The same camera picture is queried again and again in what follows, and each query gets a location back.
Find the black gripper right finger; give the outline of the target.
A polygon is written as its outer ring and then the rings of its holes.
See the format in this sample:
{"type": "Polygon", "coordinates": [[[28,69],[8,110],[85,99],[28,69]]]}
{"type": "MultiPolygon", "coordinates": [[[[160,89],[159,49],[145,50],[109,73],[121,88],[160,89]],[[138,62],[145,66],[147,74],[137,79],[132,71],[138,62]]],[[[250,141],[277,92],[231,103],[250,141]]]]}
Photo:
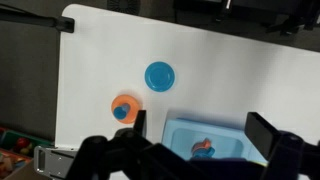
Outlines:
{"type": "Polygon", "coordinates": [[[247,113],[244,132],[266,160],[271,157],[281,136],[281,133],[257,112],[247,113]]]}

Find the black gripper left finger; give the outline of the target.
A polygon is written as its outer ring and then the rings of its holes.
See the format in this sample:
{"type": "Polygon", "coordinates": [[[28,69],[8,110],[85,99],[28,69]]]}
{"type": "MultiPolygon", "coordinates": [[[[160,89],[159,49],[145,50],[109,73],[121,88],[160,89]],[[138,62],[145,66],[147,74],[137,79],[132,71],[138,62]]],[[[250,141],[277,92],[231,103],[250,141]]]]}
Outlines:
{"type": "Polygon", "coordinates": [[[147,112],[145,110],[139,110],[133,126],[133,129],[141,136],[145,136],[147,132],[146,117],[147,112]]]}

